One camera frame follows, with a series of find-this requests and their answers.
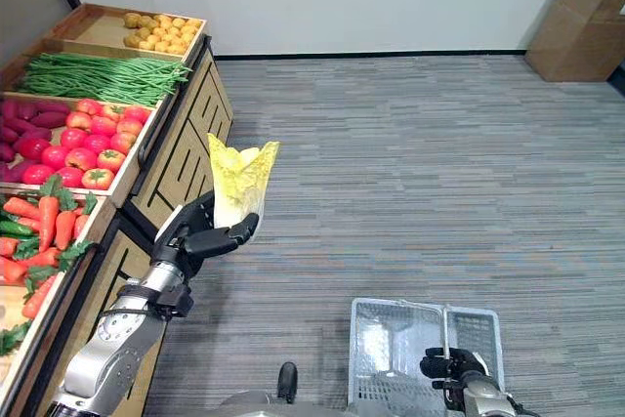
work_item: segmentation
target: red tomato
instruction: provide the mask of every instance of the red tomato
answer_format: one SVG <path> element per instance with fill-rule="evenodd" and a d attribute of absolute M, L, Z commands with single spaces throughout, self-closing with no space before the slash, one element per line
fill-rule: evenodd
<path fill-rule="evenodd" d="M 62 185 L 66 188 L 82 188 L 82 176 L 84 172 L 78 168 L 72 168 L 65 166 L 57 171 L 57 174 L 61 176 Z"/>
<path fill-rule="evenodd" d="M 88 131 L 91 129 L 91 116 L 86 112 L 73 111 L 67 115 L 65 126 Z"/>
<path fill-rule="evenodd" d="M 137 136 L 134 134 L 122 132 L 110 138 L 110 147 L 127 155 L 136 140 Z"/>
<path fill-rule="evenodd" d="M 108 119 L 112 119 L 113 121 L 117 122 L 119 121 L 119 119 L 121 119 L 123 112 L 124 108 L 122 106 L 113 106 L 107 104 L 105 107 L 102 108 L 102 111 L 100 111 L 100 116 L 107 117 Z"/>
<path fill-rule="evenodd" d="M 112 137 L 115 134 L 115 121 L 107 117 L 96 116 L 91 123 L 91 133 Z"/>
<path fill-rule="evenodd" d="M 82 186 L 87 189 L 107 190 L 115 175 L 106 168 L 95 168 L 87 171 L 82 177 Z"/>
<path fill-rule="evenodd" d="M 142 106 L 128 106 L 124 109 L 124 117 L 136 119 L 142 124 L 146 124 L 146 121 L 149 118 L 149 111 Z"/>
<path fill-rule="evenodd" d="M 125 159 L 126 156 L 121 151 L 105 150 L 98 155 L 98 167 L 117 173 Z"/>
<path fill-rule="evenodd" d="M 131 119 L 129 117 L 124 117 L 121 121 L 117 123 L 117 132 L 128 132 L 133 134 L 134 136 L 138 136 L 141 133 L 141 130 L 144 128 L 144 125 L 141 121 L 137 119 Z"/>
<path fill-rule="evenodd" d="M 96 155 L 99 155 L 107 148 L 110 148 L 110 138 L 107 136 L 93 135 L 89 136 L 85 139 L 85 142 L 82 143 L 84 148 L 89 149 Z"/>
<path fill-rule="evenodd" d="M 87 171 L 95 168 L 97 161 L 98 156 L 87 148 L 75 148 L 65 157 L 65 166 Z"/>
<path fill-rule="evenodd" d="M 65 129 L 61 133 L 61 145 L 69 149 L 79 148 L 85 142 L 87 136 L 89 134 L 82 129 Z"/>
<path fill-rule="evenodd" d="M 49 146 L 41 154 L 41 161 L 55 170 L 60 170 L 65 166 L 65 157 L 69 153 L 69 148 L 65 146 Z"/>
<path fill-rule="evenodd" d="M 23 172 L 21 180 L 27 185 L 43 185 L 54 173 L 48 165 L 32 165 Z"/>
<path fill-rule="evenodd" d="M 21 156 L 29 160 L 41 161 L 41 154 L 43 150 L 48 148 L 50 143 L 45 139 L 21 139 L 18 147 L 18 151 Z"/>
<path fill-rule="evenodd" d="M 77 111 L 84 112 L 90 116 L 100 114 L 100 112 L 102 112 L 102 108 L 103 106 L 101 104 L 91 98 L 84 98 L 76 104 Z"/>

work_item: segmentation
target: cabinet door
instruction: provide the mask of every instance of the cabinet door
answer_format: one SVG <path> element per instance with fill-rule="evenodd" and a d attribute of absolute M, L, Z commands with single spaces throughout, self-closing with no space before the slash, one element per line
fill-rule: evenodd
<path fill-rule="evenodd" d="M 142 276 L 148 267 L 149 254 L 128 235 L 118 231 L 110 243 L 93 287 L 74 322 L 74 327 L 67 338 L 37 415 L 45 414 L 48 404 L 63 380 L 69 362 L 89 341 L 96 329 L 99 314 L 115 301 L 117 291 L 124 285 L 126 278 Z M 114 417 L 141 417 L 161 340 L 162 338 L 144 358 L 134 385 L 112 414 Z"/>
<path fill-rule="evenodd" d="M 157 228 L 178 205 L 213 188 L 208 132 L 228 138 L 231 111 L 217 68 L 206 53 L 196 68 L 163 145 L 131 203 Z"/>

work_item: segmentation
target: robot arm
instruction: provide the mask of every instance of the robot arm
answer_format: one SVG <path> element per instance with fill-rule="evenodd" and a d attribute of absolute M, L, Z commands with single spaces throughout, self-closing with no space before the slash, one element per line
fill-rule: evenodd
<path fill-rule="evenodd" d="M 229 229 L 214 229 L 213 203 L 209 192 L 170 218 L 156 239 L 147 273 L 127 280 L 102 314 L 94 336 L 70 362 L 48 416 L 112 414 L 167 321 L 191 309 L 188 281 L 204 259 L 226 254 L 254 234 L 256 214 Z"/>

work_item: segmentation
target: potato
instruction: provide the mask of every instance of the potato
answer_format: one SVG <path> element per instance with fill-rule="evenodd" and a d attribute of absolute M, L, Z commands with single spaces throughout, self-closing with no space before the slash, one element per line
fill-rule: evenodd
<path fill-rule="evenodd" d="M 178 54 L 179 56 L 184 54 L 185 51 L 186 51 L 186 49 L 183 46 L 172 45 L 169 48 L 167 48 L 167 52 L 169 54 Z"/>
<path fill-rule="evenodd" d="M 148 27 L 151 21 L 152 18 L 148 17 L 147 15 L 141 15 L 141 18 L 139 19 L 139 27 Z"/>
<path fill-rule="evenodd" d="M 145 49 L 147 51 L 154 50 L 154 43 L 150 43 L 149 41 L 142 41 L 139 43 L 139 49 Z"/>
<path fill-rule="evenodd" d="M 141 43 L 141 38 L 136 34 L 129 34 L 124 38 L 124 44 L 129 48 L 138 48 Z"/>
<path fill-rule="evenodd" d="M 195 26 L 197 29 L 202 25 L 202 20 L 198 19 L 188 19 L 187 26 Z"/>
<path fill-rule="evenodd" d="M 158 14 L 154 16 L 154 19 L 158 22 L 162 22 L 162 21 L 171 21 L 172 18 L 171 17 L 167 17 L 164 14 Z"/>
<path fill-rule="evenodd" d="M 196 31 L 197 31 L 197 28 L 195 26 L 190 26 L 190 25 L 186 25 L 186 26 L 183 26 L 182 28 L 180 28 L 180 32 L 182 34 L 184 34 L 184 33 L 195 34 Z"/>
<path fill-rule="evenodd" d="M 182 28 L 183 26 L 185 26 L 185 23 L 187 23 L 187 22 L 184 21 L 183 19 L 173 19 L 172 20 L 172 25 L 174 25 L 176 28 Z"/>
<path fill-rule="evenodd" d="M 133 12 L 128 12 L 124 15 L 124 26 L 127 28 L 136 28 L 139 25 L 139 19 L 141 15 L 135 14 Z"/>
<path fill-rule="evenodd" d="M 187 48 L 187 43 L 183 41 L 183 38 L 179 38 L 178 36 L 174 36 L 170 41 L 172 46 L 182 46 L 183 48 Z"/>
<path fill-rule="evenodd" d="M 167 30 L 158 26 L 152 30 L 152 34 L 155 34 L 156 36 L 165 36 L 167 34 Z"/>
<path fill-rule="evenodd" d="M 151 32 L 149 31 L 149 29 L 147 29 L 145 26 L 143 28 L 139 28 L 139 30 L 137 31 L 137 36 L 139 36 L 141 39 L 146 39 L 148 36 L 151 35 Z"/>
<path fill-rule="evenodd" d="M 180 39 L 185 41 L 185 44 L 187 44 L 187 46 L 188 46 L 191 43 L 191 41 L 193 40 L 194 37 L 195 37 L 195 35 L 193 33 L 183 33 L 183 35 L 180 37 Z"/>
<path fill-rule="evenodd" d="M 169 43 L 167 41 L 159 41 L 154 45 L 154 51 L 159 53 L 166 53 L 167 48 L 169 48 Z"/>

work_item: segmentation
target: carrot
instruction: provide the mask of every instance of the carrot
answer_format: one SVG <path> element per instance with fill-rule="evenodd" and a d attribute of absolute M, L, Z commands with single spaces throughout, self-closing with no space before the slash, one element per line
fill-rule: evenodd
<path fill-rule="evenodd" d="M 4 204 L 4 210 L 13 215 L 19 215 L 20 217 L 27 217 L 28 219 L 39 220 L 39 209 L 19 197 L 11 197 Z"/>
<path fill-rule="evenodd" d="M 74 222 L 76 214 L 71 210 L 64 210 L 57 216 L 57 235 L 55 236 L 55 244 L 62 251 L 67 249 L 71 236 L 73 235 Z"/>
<path fill-rule="evenodd" d="M 76 219 L 76 222 L 74 223 L 74 238 L 77 238 L 78 236 L 80 236 L 80 232 L 85 228 L 85 225 L 87 225 L 88 220 L 89 220 L 88 215 L 81 215 L 80 217 Z"/>
<path fill-rule="evenodd" d="M 21 309 L 21 315 L 28 317 L 30 319 L 34 319 L 41 310 L 41 306 L 43 305 L 46 296 L 48 296 L 48 292 L 52 288 L 52 284 L 55 283 L 56 275 L 52 275 L 48 277 L 48 279 L 41 284 L 41 286 L 37 289 L 32 297 L 28 299 L 26 304 Z"/>
<path fill-rule="evenodd" d="M 33 266 L 52 266 L 55 268 L 59 265 L 57 256 L 60 253 L 61 251 L 58 248 L 48 248 L 43 253 L 35 254 L 32 258 L 22 259 L 18 263 L 27 268 Z"/>
<path fill-rule="evenodd" d="M 29 227 L 33 231 L 39 231 L 41 229 L 41 222 L 34 219 L 28 219 L 27 217 L 20 217 L 18 219 L 18 223 L 20 225 L 24 225 L 25 227 Z"/>
<path fill-rule="evenodd" d="M 15 283 L 21 280 L 27 271 L 26 266 L 22 266 L 10 259 L 2 258 L 2 276 L 7 282 Z"/>
<path fill-rule="evenodd" d="M 13 256 L 19 243 L 16 238 L 0 237 L 0 256 Z"/>
<path fill-rule="evenodd" d="M 39 199 L 41 229 L 39 230 L 39 252 L 43 253 L 55 237 L 55 222 L 59 215 L 59 200 L 53 195 L 44 195 Z"/>

